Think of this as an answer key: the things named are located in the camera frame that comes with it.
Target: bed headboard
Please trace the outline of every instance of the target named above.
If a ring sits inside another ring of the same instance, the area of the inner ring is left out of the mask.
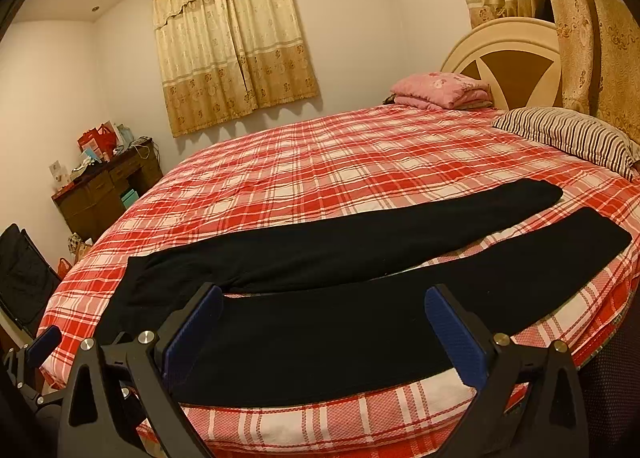
[[[453,48],[443,72],[462,73],[491,85],[495,106],[562,107],[556,26],[534,18],[500,18],[473,29]]]

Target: clutter on desk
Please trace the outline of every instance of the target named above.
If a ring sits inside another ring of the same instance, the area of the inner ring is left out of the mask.
[[[117,145],[118,135],[111,125],[111,122],[106,122],[99,128],[85,131],[84,134],[78,138],[80,151],[84,152],[87,148],[91,148],[91,150],[105,162],[109,162],[113,158],[113,150]]]
[[[71,172],[71,181],[75,181],[80,178],[86,171],[87,167],[100,164],[99,158],[92,158],[90,155],[84,154],[84,152],[82,152],[82,154],[84,155],[82,162]]]
[[[69,171],[66,170],[65,166],[60,165],[59,160],[56,160],[53,164],[51,164],[49,166],[49,170],[51,171],[53,180],[56,181],[56,191],[60,191],[62,188],[66,187],[71,183],[71,178],[69,177]]]
[[[96,162],[100,162],[100,157],[97,154],[95,154],[95,151],[93,149],[91,149],[91,148],[86,148],[82,152],[82,154],[84,155],[83,158],[89,157],[92,160],[95,160]]]
[[[116,130],[116,134],[118,133],[119,133],[118,138],[120,139],[120,143],[123,146],[123,148],[129,149],[133,144],[133,142],[135,141],[136,137],[133,136],[133,133],[131,133],[131,130],[124,124],[120,124],[118,126]]]

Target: wooden desk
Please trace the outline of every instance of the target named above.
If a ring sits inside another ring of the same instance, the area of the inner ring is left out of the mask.
[[[74,184],[51,199],[71,232],[95,242],[124,213],[123,194],[133,189],[142,196],[161,178],[153,140],[148,140],[110,162],[87,168]]]

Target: red plaid bedsheet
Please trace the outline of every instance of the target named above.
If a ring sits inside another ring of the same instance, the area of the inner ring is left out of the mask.
[[[60,284],[41,326],[56,324],[63,333],[44,364],[47,378],[65,383],[79,343],[94,332],[129,256],[224,232],[462,196],[522,177],[558,184],[564,196],[514,228],[426,264],[472,254],[582,206],[621,224],[633,235],[632,245],[562,308],[515,337],[539,346],[563,338],[583,363],[611,335],[637,284],[640,184],[495,130],[490,124],[497,113],[380,106],[251,134],[192,156],[106,231]],[[407,458],[437,449],[472,395],[449,370],[390,390],[296,408],[185,411],[219,457],[250,452]],[[141,432],[150,430],[143,425]]]

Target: black trousers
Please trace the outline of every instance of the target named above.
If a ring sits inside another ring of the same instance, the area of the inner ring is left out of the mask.
[[[252,294],[380,278],[514,226],[561,196],[555,185],[524,179],[461,198],[232,232],[129,258],[94,335],[108,344],[121,331],[155,330],[206,281]]]
[[[174,398],[199,406],[290,406],[429,377],[450,368],[422,310],[430,286],[446,283],[490,330],[513,334],[568,300],[630,235],[584,209],[469,258],[367,280],[462,248],[559,196],[550,184],[519,181],[461,199],[238,232],[136,258],[96,336],[107,343],[121,329],[156,329],[166,317],[160,311],[180,308],[203,281],[232,292],[297,288],[227,298]],[[255,259],[246,254],[258,248]]]

